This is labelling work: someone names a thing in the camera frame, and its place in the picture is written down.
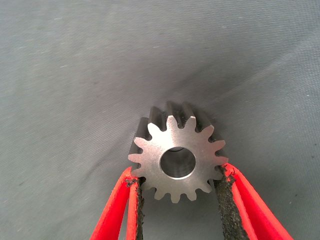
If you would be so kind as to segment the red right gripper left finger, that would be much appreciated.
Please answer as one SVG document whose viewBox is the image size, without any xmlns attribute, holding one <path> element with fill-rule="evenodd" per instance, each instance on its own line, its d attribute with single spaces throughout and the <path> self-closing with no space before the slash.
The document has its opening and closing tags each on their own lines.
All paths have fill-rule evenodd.
<svg viewBox="0 0 320 240">
<path fill-rule="evenodd" d="M 92 240 L 117 240 L 126 208 L 126 239 L 143 239 L 144 199 L 141 181 L 132 176 L 132 168 L 123 171 L 117 180 L 91 235 Z"/>
</svg>

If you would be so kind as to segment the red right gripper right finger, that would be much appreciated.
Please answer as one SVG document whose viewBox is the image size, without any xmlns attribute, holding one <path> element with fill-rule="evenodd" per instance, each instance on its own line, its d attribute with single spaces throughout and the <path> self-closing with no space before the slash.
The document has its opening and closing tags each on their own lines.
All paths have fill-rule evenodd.
<svg viewBox="0 0 320 240">
<path fill-rule="evenodd" d="M 219 170 L 222 179 L 213 183 L 225 240 L 293 238 L 239 169 L 226 163 Z"/>
</svg>

